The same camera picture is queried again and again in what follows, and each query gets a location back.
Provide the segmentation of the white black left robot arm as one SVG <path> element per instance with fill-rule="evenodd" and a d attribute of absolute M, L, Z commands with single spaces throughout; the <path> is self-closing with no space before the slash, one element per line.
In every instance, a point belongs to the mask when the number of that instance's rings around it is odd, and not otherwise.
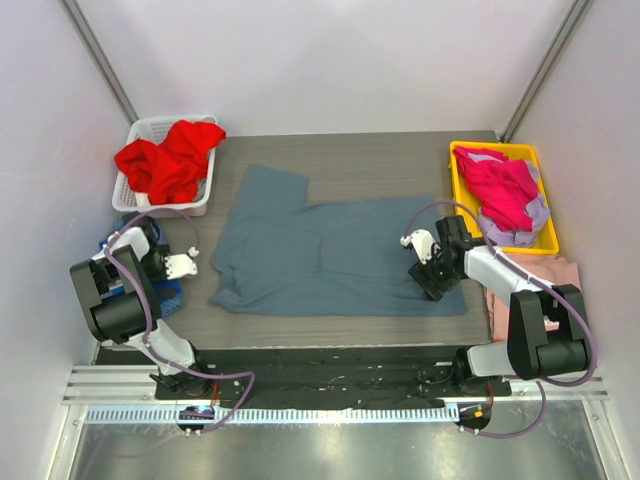
<path fill-rule="evenodd" d="M 178 378 L 190 398 L 205 397 L 213 375 L 166 323 L 182 304 L 180 280 L 198 274 L 200 239 L 174 254 L 156 220 L 138 212 L 117 221 L 96 254 L 70 268 L 88 329 L 99 342 L 130 346 L 158 366 L 158 381 Z"/>

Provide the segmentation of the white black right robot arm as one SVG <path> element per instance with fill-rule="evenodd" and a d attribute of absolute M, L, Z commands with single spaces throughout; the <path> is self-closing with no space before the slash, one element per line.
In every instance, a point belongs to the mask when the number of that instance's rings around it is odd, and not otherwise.
<path fill-rule="evenodd" d="M 418 229 L 400 244 L 416 254 L 409 275 L 433 302 L 463 280 L 474 280 L 508 308 L 507 338 L 476 345 L 458 354 L 451 380 L 472 395 L 488 378 L 549 381 L 557 375 L 588 372 L 591 341 L 585 332 L 582 293 L 574 285 L 555 285 L 517 265 L 501 250 L 474 238 L 462 216 L 436 222 L 437 234 Z"/>

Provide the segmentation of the grey-blue t shirt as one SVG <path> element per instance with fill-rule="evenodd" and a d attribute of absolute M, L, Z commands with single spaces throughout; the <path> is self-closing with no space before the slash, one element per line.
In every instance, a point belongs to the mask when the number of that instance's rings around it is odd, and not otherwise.
<path fill-rule="evenodd" d="M 430 195 L 310 203 L 306 176 L 252 165 L 211 263 L 212 305 L 271 316 L 453 317 L 468 307 L 456 287 L 434 302 L 411 278 L 402 248 Z"/>

